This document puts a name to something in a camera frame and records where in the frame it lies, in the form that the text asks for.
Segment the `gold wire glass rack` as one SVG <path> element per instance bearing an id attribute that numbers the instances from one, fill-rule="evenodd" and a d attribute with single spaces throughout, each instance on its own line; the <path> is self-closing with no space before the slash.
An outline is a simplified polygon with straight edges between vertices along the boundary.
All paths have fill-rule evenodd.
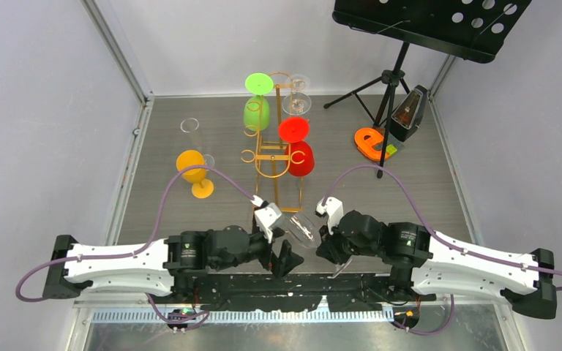
<path id="1" fill-rule="evenodd" d="M 287 77 L 291 74 L 286 72 L 273 72 L 266 74 L 269 75 L 274 82 L 274 89 L 272 92 L 274 93 L 277 111 L 277 126 L 279 127 L 285 119 L 291 117 L 281 108 L 283 98 L 291 92 L 291 90 L 285 85 Z M 280 210 L 285 213 L 295 213 L 301 211 L 303 208 L 304 178 L 299 178 L 298 205 L 296 207 L 280 205 L 280 179 L 289 174 L 288 167 L 286 166 L 289 156 L 285 155 L 285 148 L 288 144 L 282 141 L 280 136 L 273 140 L 267 140 L 265 138 L 264 132 L 272 129 L 272 127 L 271 107 L 269 126 L 265 130 L 252 132 L 244 127 L 244 134 L 255 139 L 255 147 L 251 150 L 243 150 L 241 152 L 241 161 L 254 165 L 256 171 L 255 193 L 258 193 L 261 179 L 269 179 L 273 183 L 274 202 L 279 206 Z"/>

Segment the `yellow wine glass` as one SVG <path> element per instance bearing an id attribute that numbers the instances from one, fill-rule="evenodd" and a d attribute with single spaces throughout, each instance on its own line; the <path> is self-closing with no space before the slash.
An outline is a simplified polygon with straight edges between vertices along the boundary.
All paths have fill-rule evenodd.
<path id="1" fill-rule="evenodd" d="M 176 169 L 179 172 L 182 172 L 181 177 L 192 185 L 191 193 L 198 199 L 209 197 L 214 191 L 214 184 L 207 178 L 207 169 L 185 169 L 188 167 L 205 164 L 206 160 L 204 156 L 196 150 L 186 150 L 182 152 L 176 159 Z"/>

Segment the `green wine glass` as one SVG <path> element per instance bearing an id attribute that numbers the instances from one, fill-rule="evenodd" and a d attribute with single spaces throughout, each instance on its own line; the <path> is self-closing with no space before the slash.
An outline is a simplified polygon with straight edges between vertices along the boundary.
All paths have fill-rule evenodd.
<path id="1" fill-rule="evenodd" d="M 244 126 L 252 132 L 265 130 L 270 122 L 270 105 L 265 96 L 273 91 L 274 82 L 266 73 L 256 72 L 247 76 L 244 85 L 252 95 L 244 106 Z"/>

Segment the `clear wine glass front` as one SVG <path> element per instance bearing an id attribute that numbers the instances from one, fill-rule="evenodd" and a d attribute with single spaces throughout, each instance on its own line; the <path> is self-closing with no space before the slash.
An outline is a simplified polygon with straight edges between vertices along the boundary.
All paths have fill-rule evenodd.
<path id="1" fill-rule="evenodd" d="M 211 154 L 211 144 L 203 132 L 201 123 L 196 118 L 186 118 L 180 123 L 180 130 L 187 141 L 187 150 L 197 151 L 203 156 L 205 165 L 214 168 L 215 158 Z"/>

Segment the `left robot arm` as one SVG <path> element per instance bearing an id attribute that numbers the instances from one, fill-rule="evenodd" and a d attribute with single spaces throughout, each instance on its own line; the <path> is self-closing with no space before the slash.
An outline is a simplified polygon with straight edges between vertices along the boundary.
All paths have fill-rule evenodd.
<path id="1" fill-rule="evenodd" d="M 304 262 L 289 241 L 275 254 L 262 232 L 248 233 L 231 225 L 221 230 L 186 231 L 153 241 L 136 254 L 138 245 L 89 246 L 60 235 L 53 246 L 42 297 L 77 298 L 82 292 L 147 293 L 156 298 L 188 302 L 195 278 L 258 261 L 276 278 Z"/>

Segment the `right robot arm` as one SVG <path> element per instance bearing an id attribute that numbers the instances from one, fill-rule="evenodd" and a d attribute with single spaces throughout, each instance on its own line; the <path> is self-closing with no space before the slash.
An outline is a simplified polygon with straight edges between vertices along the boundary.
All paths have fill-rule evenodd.
<path id="1" fill-rule="evenodd" d="M 530 254 L 500 252 L 458 241 L 442 233 L 431 236 L 411 222 L 379 222 L 358 211 L 329 216 L 320 229 L 316 254 L 336 265 L 354 256 L 377 257 L 390 265 L 389 292 L 398 300 L 446 294 L 508 302 L 526 317 L 551 320 L 557 296 L 551 251 Z"/>

